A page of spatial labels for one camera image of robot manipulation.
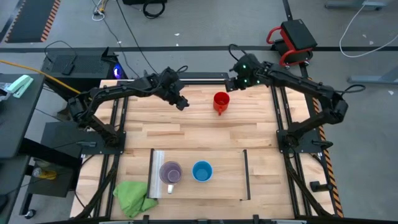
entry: white cable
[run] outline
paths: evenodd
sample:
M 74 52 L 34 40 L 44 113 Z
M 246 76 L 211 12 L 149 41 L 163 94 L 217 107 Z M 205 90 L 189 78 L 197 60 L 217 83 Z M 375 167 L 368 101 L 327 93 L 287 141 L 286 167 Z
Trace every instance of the white cable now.
M 93 16 L 91 17 L 94 21 L 102 21 L 103 19 L 105 19 L 105 14 L 103 14 L 101 11 L 98 10 L 98 6 L 100 6 L 100 3 L 102 2 L 102 0 L 99 0 L 97 5 L 94 7 L 93 9 Z M 95 14 L 98 13 L 101 16 L 101 19 L 95 19 L 94 16 Z
M 366 3 L 367 3 L 367 2 L 368 2 L 368 0 L 366 0 L 365 2 L 363 2 L 362 8 L 355 14 L 355 16 L 353 17 L 353 19 L 351 20 L 351 22 L 349 22 L 349 24 L 348 24 L 346 30 L 344 31 L 344 34 L 341 36 L 341 39 L 340 39 L 340 42 L 339 42 L 339 47 L 340 47 L 341 53 L 342 53 L 344 56 L 346 56 L 346 57 L 349 57 L 349 58 L 357 58 L 357 57 L 365 56 L 365 55 L 367 55 L 367 54 L 370 54 L 370 53 L 373 53 L 373 52 L 375 52 L 375 51 L 378 51 L 378 50 L 382 49 L 383 47 L 388 46 L 389 44 L 393 43 L 393 41 L 395 41 L 395 40 L 398 38 L 398 34 L 397 34 L 390 42 L 386 43 L 385 45 L 383 45 L 383 46 L 381 46 L 381 47 L 379 47 L 379 48 L 377 48 L 377 49 L 374 49 L 374 50 L 372 50 L 372 51 L 363 53 L 363 54 L 361 54 L 361 55 L 347 55 L 347 54 L 345 54 L 345 53 L 343 52 L 343 49 L 341 48 L 341 41 L 343 40 L 344 36 L 346 35 L 346 33 L 347 33 L 349 27 L 350 27 L 351 24 L 353 23 L 353 21 L 354 21 L 354 19 L 356 18 L 356 16 L 357 16 L 357 15 L 362 11 L 362 9 L 366 6 Z

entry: blue light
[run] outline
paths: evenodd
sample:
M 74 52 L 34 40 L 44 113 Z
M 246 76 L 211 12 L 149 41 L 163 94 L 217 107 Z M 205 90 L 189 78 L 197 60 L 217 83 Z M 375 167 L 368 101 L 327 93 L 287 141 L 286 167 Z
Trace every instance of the blue light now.
M 122 78 L 122 68 L 121 68 L 119 63 L 117 63 L 113 67 L 113 76 L 115 77 L 115 79 L 121 79 Z

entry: wheel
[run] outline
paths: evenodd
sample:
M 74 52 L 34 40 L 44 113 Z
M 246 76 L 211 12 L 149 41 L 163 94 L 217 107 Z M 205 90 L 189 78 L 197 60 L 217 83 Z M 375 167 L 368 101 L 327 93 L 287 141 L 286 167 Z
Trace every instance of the wheel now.
M 29 211 L 27 211 L 25 218 L 26 219 L 31 219 L 36 215 L 36 210 L 34 209 L 30 209 Z

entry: cup handle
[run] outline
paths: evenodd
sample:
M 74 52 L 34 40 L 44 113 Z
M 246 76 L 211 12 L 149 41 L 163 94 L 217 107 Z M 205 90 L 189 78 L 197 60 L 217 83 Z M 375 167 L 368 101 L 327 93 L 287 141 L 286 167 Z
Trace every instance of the cup handle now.
M 168 194 L 172 194 L 172 193 L 173 193 L 173 189 L 174 189 L 174 185 L 169 184 L 169 185 L 167 186 L 167 193 L 168 193 Z

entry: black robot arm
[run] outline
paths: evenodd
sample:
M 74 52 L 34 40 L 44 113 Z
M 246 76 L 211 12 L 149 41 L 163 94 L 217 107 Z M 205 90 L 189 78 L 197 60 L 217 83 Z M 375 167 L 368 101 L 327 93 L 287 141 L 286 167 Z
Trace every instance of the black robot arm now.
M 293 75 L 276 63 L 260 63 L 253 54 L 245 54 L 231 71 L 238 76 L 225 80 L 226 91 L 245 90 L 254 85 L 288 87 L 309 94 L 321 103 L 322 112 L 302 122 L 293 122 L 288 128 L 285 143 L 295 148 L 308 131 L 323 124 L 337 124 L 344 120 L 348 105 L 337 91 L 323 83 Z
M 118 86 L 93 88 L 68 100 L 72 118 L 80 127 L 93 128 L 109 146 L 117 145 L 119 133 L 110 124 L 104 124 L 94 114 L 100 104 L 108 100 L 116 100 L 127 96 L 148 97 L 158 96 L 170 105 L 176 105 L 182 111 L 189 106 L 187 99 L 180 96 L 184 84 L 179 80 L 178 73 L 166 68 L 160 75 L 152 74 L 126 82 Z

